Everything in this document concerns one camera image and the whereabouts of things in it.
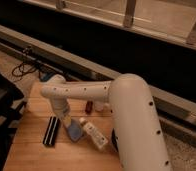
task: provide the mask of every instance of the black object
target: black object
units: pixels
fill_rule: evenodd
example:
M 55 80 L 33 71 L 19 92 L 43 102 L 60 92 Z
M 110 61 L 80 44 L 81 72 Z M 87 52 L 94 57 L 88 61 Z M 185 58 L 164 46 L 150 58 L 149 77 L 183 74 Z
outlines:
M 13 100 L 21 99 L 23 93 L 10 81 L 0 74 L 0 167 L 5 162 L 9 147 L 12 142 L 11 134 L 16 128 L 9 128 L 13 120 L 19 120 L 19 110 L 26 104 L 21 102 L 16 109 L 11 108 Z
M 9 92 L 13 100 L 22 99 L 24 97 L 23 93 L 15 86 L 15 84 L 8 81 L 0 73 L 0 88 Z
M 118 147 L 117 147 L 117 137 L 115 135 L 115 130 L 112 130 L 112 136 L 111 136 L 111 140 L 112 140 L 112 144 L 114 146 L 114 148 L 118 151 Z
M 60 120 L 57 117 L 50 117 L 49 124 L 46 129 L 46 133 L 43 139 L 43 144 L 52 147 L 55 145 L 55 139 L 57 136 L 58 128 L 60 126 Z

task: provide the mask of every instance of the black surface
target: black surface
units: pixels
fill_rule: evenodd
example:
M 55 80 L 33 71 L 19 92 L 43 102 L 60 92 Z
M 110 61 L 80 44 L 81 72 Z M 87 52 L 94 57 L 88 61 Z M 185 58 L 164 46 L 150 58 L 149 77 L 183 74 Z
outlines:
M 0 0 L 0 24 L 196 102 L 195 50 L 14 0 Z

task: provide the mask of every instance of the floor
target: floor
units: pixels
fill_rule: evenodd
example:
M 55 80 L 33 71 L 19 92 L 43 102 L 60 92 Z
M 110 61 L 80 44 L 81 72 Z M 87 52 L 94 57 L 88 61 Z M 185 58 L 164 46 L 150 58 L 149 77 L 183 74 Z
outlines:
M 18 64 L 20 64 L 19 60 L 0 51 L 0 72 L 11 81 L 16 80 L 11 75 L 11 71 Z M 37 80 L 38 73 L 33 73 L 16 82 L 16 85 L 23 91 L 26 100 L 33 82 Z M 164 136 L 174 171 L 196 171 L 196 148 L 183 143 L 172 135 L 164 134 Z

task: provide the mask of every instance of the wooden tabletop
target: wooden tabletop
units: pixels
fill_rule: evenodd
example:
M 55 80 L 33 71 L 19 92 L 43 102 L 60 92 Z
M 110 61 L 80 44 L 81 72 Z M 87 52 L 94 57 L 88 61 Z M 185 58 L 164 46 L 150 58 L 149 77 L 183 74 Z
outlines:
M 28 104 L 13 140 L 4 171 L 121 171 L 118 153 L 110 143 L 98 151 L 88 136 L 71 142 L 63 126 L 60 127 L 55 147 L 45 147 L 43 137 L 50 116 L 50 103 L 40 95 L 41 83 L 31 90 Z M 110 140 L 113 128 L 110 110 L 85 114 L 85 101 L 69 100 L 74 119 L 86 117 Z

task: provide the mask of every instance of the small red object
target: small red object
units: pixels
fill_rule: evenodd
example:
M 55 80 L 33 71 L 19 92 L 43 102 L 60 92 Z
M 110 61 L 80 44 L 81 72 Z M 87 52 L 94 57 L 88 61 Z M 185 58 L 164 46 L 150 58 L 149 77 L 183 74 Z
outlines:
M 92 113 L 92 108 L 93 108 L 93 102 L 92 101 L 87 101 L 86 109 L 85 109 L 85 112 L 86 112 L 87 115 L 90 115 Z

